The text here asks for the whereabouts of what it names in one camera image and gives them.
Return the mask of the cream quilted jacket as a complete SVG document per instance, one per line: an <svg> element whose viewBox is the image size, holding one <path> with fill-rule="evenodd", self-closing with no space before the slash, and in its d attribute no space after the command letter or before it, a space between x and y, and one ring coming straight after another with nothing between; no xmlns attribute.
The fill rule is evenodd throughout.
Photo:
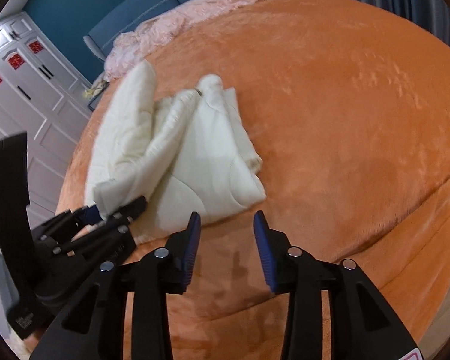
<svg viewBox="0 0 450 360"><path fill-rule="evenodd" d="M139 243L184 228L193 212L211 224L266 197L263 161L236 90L215 74L162 99L157 86L145 61L123 78L99 127L84 190L103 219L144 197L147 209L132 228Z"/></svg>

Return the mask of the yellow white cloth pile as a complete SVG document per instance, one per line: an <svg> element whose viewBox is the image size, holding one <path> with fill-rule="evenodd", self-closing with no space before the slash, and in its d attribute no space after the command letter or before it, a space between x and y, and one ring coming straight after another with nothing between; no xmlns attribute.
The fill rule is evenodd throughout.
<svg viewBox="0 0 450 360"><path fill-rule="evenodd" d="M96 96L100 95L107 87L109 83L106 80L98 80L95 82L91 88L87 88L83 92L83 97L87 100L92 100Z"/></svg>

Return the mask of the white panelled wardrobe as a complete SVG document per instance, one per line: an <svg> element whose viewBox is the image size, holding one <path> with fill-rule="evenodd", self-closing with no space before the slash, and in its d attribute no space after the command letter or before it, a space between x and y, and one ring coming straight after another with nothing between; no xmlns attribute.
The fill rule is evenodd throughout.
<svg viewBox="0 0 450 360"><path fill-rule="evenodd" d="M28 135L32 227L54 216L65 173L91 111L90 81L25 11L0 21L0 139Z"/></svg>

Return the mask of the pink floral quilt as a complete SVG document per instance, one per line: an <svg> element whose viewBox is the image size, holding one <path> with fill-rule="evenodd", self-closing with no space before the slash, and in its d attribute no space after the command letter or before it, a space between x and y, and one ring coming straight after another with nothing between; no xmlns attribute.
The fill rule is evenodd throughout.
<svg viewBox="0 0 450 360"><path fill-rule="evenodd" d="M123 77L156 49L201 22L225 15L261 0L189 0L178 7L140 23L133 31L121 33L105 59L103 79Z"/></svg>

